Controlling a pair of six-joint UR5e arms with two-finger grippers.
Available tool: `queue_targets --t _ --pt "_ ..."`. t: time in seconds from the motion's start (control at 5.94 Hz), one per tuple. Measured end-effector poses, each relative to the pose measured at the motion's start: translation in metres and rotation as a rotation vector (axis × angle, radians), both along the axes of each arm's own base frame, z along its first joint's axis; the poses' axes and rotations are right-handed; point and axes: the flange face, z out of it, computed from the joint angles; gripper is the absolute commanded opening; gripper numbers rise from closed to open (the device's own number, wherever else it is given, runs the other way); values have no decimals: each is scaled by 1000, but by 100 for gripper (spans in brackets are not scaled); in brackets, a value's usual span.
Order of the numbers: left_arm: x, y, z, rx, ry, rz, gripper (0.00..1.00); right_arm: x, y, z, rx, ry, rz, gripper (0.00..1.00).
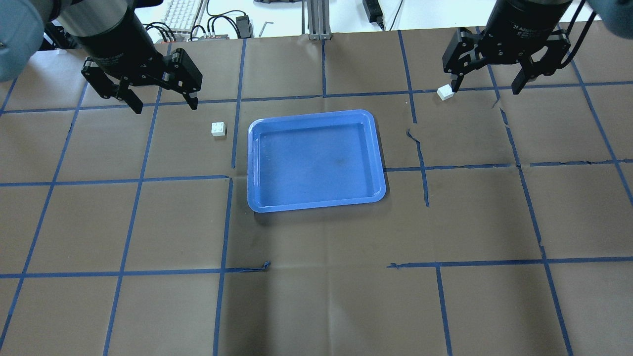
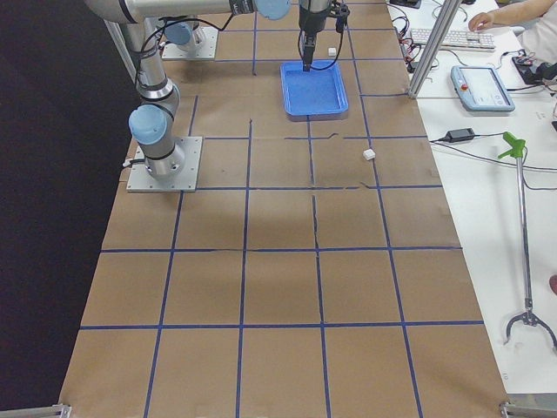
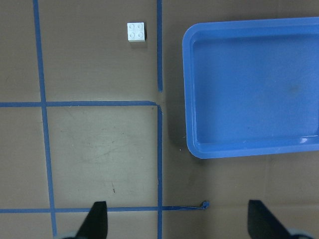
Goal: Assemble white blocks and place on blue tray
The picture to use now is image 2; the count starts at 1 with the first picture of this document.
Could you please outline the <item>person's hand at keyboard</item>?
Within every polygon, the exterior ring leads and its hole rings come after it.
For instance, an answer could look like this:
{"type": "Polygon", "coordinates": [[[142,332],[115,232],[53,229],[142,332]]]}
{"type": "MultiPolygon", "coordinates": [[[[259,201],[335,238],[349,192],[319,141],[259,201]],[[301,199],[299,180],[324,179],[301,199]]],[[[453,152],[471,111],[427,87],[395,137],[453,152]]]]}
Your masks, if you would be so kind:
{"type": "Polygon", "coordinates": [[[494,14],[489,12],[481,12],[472,17],[468,22],[468,29],[470,31],[487,30],[495,25],[494,14]]]}

